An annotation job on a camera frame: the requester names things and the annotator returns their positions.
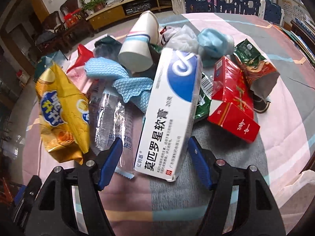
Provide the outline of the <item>clear printed plastic bag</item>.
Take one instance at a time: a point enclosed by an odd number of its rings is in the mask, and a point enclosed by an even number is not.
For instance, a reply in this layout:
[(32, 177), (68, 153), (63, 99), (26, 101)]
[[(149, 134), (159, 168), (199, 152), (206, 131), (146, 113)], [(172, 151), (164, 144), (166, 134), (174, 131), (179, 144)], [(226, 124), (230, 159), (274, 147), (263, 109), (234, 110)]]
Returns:
[(119, 137), (123, 151), (115, 172), (132, 180), (132, 106), (125, 104), (112, 84), (105, 80), (94, 83), (90, 91), (90, 149), (97, 155), (100, 151), (109, 149)]

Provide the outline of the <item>white blue ointment box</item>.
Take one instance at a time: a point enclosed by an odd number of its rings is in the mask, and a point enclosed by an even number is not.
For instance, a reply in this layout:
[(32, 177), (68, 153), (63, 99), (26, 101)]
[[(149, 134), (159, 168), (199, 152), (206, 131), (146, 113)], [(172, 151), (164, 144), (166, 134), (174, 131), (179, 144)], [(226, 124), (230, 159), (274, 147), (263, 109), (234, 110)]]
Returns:
[(164, 48), (154, 78), (134, 169), (173, 182), (192, 133), (202, 62), (194, 53)]

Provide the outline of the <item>red cigarette carton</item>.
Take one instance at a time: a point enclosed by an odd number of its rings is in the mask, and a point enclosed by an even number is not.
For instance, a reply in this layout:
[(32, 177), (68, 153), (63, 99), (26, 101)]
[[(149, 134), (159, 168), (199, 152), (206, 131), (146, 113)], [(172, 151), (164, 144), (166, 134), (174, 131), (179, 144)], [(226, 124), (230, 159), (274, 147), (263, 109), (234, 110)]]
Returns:
[(255, 141), (260, 129), (244, 73), (226, 56), (215, 63), (208, 121), (248, 143)]

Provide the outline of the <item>green snack wrapper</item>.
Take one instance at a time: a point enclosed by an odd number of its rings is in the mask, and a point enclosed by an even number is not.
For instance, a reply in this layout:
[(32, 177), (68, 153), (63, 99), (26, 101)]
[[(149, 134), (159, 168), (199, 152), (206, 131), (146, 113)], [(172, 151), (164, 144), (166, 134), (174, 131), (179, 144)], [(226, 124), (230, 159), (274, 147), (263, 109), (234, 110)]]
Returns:
[(199, 97), (194, 116), (195, 123), (209, 116), (212, 93), (213, 80), (202, 73)]

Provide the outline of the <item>yellow chip bag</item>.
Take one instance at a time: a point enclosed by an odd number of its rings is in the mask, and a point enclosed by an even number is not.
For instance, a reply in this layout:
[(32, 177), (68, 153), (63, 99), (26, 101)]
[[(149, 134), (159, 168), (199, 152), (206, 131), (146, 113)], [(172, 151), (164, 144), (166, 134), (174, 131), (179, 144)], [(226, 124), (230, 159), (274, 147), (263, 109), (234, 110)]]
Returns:
[(40, 75), (35, 89), (46, 151), (60, 163), (83, 164), (90, 147), (89, 100), (55, 63)]

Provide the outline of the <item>blue textured cloth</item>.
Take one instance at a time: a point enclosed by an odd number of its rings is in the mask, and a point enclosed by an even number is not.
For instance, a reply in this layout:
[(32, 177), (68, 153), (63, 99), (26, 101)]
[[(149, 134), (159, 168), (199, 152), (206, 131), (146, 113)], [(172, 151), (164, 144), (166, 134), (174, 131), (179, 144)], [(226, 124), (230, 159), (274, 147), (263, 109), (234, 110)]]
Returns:
[(103, 57), (90, 58), (84, 69), (88, 78), (108, 80), (124, 103), (132, 102), (143, 113), (146, 112), (153, 87), (152, 79), (131, 77), (119, 63)]

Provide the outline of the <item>white paper cup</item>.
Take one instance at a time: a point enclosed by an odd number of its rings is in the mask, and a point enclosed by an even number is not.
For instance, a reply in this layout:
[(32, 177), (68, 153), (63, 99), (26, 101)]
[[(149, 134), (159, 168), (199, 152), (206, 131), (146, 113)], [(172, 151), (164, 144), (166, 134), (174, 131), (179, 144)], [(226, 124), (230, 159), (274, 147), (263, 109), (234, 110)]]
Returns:
[(148, 70), (153, 65), (149, 45), (158, 43), (158, 28), (157, 17), (151, 11), (143, 12), (121, 46), (119, 63), (136, 73)]

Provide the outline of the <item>green brown snack pouch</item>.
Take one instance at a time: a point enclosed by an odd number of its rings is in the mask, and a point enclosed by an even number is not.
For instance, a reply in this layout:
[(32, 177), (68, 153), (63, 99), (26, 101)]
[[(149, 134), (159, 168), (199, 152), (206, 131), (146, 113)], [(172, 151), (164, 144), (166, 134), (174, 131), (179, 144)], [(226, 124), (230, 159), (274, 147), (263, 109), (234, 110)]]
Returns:
[(233, 55), (253, 94), (254, 110), (265, 113), (270, 106), (269, 96), (280, 76), (279, 72), (248, 39), (234, 47)]

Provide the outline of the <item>red paper bag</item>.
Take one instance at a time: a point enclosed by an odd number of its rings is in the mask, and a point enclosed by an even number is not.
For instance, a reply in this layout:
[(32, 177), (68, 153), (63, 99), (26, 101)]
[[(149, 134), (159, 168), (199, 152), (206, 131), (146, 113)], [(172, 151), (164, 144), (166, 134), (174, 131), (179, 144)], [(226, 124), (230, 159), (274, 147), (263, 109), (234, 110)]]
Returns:
[(94, 53), (88, 50), (84, 45), (79, 44), (77, 47), (78, 57), (75, 63), (69, 67), (66, 73), (69, 73), (72, 69), (85, 65), (85, 63), (94, 57)]

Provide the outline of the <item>dark green wrapper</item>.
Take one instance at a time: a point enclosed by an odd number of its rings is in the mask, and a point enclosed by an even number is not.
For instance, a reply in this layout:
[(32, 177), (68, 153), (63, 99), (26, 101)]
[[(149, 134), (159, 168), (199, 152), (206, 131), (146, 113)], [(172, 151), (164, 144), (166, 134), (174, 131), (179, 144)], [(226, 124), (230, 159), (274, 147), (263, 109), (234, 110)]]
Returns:
[(121, 47), (122, 43), (115, 40), (111, 36), (105, 36), (101, 40), (95, 42), (94, 57), (103, 57), (118, 62), (118, 54)]

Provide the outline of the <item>light blue face mask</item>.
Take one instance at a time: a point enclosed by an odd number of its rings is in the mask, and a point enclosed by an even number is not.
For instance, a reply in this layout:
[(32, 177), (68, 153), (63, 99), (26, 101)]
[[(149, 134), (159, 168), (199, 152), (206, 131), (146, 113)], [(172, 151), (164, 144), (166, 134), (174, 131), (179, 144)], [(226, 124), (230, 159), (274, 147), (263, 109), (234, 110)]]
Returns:
[(234, 51), (234, 39), (216, 29), (205, 28), (197, 36), (198, 54), (204, 68), (213, 67), (222, 56), (231, 55)]

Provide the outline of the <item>white plastic bag wad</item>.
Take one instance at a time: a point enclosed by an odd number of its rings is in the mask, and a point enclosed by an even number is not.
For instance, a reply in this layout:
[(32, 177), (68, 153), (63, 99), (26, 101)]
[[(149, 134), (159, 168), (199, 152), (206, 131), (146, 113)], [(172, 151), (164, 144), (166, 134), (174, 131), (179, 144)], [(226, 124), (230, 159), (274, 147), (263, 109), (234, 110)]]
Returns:
[(158, 44), (161, 47), (195, 54), (199, 49), (197, 36), (187, 25), (183, 27), (165, 26), (160, 31)]

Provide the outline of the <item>pink plastic bag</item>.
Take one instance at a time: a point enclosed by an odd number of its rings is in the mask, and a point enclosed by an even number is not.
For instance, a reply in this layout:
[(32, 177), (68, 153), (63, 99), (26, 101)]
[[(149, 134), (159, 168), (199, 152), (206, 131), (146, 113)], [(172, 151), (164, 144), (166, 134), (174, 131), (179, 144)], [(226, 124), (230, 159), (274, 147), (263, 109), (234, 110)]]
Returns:
[(72, 68), (66, 73), (68, 78), (74, 83), (74, 85), (83, 93), (87, 94), (94, 80), (90, 79), (86, 75), (84, 66)]

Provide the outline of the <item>dark green gift bag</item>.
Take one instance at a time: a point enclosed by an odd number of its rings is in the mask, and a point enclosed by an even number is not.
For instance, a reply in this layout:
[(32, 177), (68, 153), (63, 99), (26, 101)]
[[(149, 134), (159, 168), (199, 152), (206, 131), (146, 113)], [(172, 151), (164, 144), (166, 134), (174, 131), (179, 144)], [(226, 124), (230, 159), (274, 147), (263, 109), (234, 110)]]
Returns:
[(59, 65), (61, 68), (69, 66), (69, 60), (62, 51), (56, 51), (42, 56), (36, 64), (33, 81), (36, 83), (42, 73), (44, 73), (46, 69), (51, 67), (54, 63)]

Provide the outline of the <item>stack of books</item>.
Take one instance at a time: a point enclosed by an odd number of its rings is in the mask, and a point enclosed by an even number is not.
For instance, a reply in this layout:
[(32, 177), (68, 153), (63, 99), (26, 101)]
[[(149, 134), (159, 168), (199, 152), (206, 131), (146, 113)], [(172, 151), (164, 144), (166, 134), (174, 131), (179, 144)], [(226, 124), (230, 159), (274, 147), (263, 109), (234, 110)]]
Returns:
[(294, 17), (290, 25), (284, 22), (280, 29), (304, 53), (314, 67), (314, 25), (304, 18)]

